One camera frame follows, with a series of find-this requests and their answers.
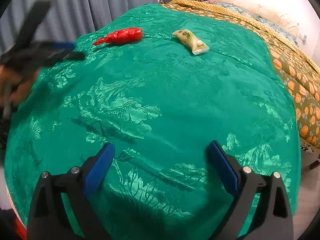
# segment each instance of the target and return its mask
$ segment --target red plastic bag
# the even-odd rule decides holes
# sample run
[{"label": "red plastic bag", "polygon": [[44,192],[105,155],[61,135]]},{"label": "red plastic bag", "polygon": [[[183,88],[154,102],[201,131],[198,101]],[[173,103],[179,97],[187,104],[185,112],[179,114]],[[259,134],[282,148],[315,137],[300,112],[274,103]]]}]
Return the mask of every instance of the red plastic bag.
[{"label": "red plastic bag", "polygon": [[142,37],[143,31],[141,28],[131,27],[109,33],[106,37],[97,39],[93,45],[96,46],[102,43],[126,44],[128,42],[138,41]]}]

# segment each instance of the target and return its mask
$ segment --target yellow snack package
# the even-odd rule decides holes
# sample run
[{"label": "yellow snack package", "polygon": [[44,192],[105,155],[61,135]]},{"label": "yellow snack package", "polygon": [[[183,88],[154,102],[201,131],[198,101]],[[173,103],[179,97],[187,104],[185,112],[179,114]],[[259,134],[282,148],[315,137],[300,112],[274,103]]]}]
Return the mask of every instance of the yellow snack package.
[{"label": "yellow snack package", "polygon": [[183,45],[191,49],[194,55],[205,53],[209,50],[209,47],[205,45],[203,41],[201,41],[187,29],[177,30],[173,33],[173,35],[176,36]]}]

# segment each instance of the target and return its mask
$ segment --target green tablecloth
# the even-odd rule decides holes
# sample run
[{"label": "green tablecloth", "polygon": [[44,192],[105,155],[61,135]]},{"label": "green tablecloth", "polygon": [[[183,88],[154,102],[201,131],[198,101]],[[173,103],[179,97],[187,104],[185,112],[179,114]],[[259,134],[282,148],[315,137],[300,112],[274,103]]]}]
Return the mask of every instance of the green tablecloth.
[{"label": "green tablecloth", "polygon": [[[127,27],[142,28],[144,38],[92,46]],[[191,30],[210,51],[193,55],[172,36],[178,29]],[[5,178],[25,224],[41,172],[81,166],[106,141],[115,145],[116,158],[89,200],[114,240],[212,234],[233,199],[216,174],[208,178],[204,149],[214,139],[257,173],[279,171],[294,212],[300,182],[295,109],[259,36],[145,5],[76,44],[86,60],[43,70],[12,121]]]}]

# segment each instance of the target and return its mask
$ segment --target gray curtain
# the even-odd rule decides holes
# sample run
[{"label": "gray curtain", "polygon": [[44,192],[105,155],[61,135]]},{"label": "gray curtain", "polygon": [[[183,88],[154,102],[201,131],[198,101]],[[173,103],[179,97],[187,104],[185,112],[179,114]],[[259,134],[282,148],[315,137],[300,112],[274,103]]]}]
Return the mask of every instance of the gray curtain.
[{"label": "gray curtain", "polygon": [[[14,43],[20,25],[35,0],[12,0],[0,19],[0,52]],[[157,0],[52,0],[45,21],[35,39],[75,41],[101,29],[127,10]]]}]

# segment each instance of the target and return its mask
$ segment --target pillow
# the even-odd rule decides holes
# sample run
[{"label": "pillow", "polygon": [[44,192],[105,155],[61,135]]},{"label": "pillow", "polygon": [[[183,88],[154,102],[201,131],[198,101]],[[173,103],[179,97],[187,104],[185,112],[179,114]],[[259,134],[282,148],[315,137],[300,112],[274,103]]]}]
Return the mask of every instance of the pillow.
[{"label": "pillow", "polygon": [[298,22],[284,9],[279,9],[280,0],[215,0],[220,3],[231,3],[250,13],[260,15],[264,19],[279,25],[293,37],[299,35]]}]

